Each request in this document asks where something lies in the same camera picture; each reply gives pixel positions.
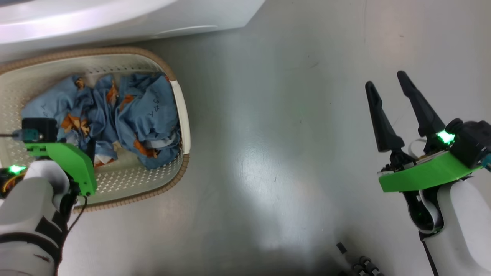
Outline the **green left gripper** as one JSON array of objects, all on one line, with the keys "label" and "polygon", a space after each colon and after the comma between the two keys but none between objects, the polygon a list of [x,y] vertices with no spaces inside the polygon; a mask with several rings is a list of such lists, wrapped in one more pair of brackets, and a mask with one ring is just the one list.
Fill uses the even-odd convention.
[{"label": "green left gripper", "polygon": [[63,171],[79,184],[81,196],[96,194],[97,181],[94,161],[96,141],[90,138],[87,143],[87,154],[69,143],[26,143],[27,152],[34,157],[49,157]]}]

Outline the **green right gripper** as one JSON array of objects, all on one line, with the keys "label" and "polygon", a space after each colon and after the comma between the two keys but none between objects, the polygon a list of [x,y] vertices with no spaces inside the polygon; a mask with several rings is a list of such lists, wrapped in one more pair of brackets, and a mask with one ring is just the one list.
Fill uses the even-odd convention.
[{"label": "green right gripper", "polygon": [[[419,124],[419,136],[436,135],[443,131],[445,124],[407,73],[398,71],[397,77],[414,110]],[[405,146],[404,141],[392,128],[382,108],[382,99],[372,81],[365,84],[365,90],[378,151],[400,151]],[[399,170],[387,165],[378,172],[378,180],[383,192],[418,191],[462,179],[479,169],[482,169],[480,163],[475,168],[468,168],[449,150],[443,150],[421,156]]]}]

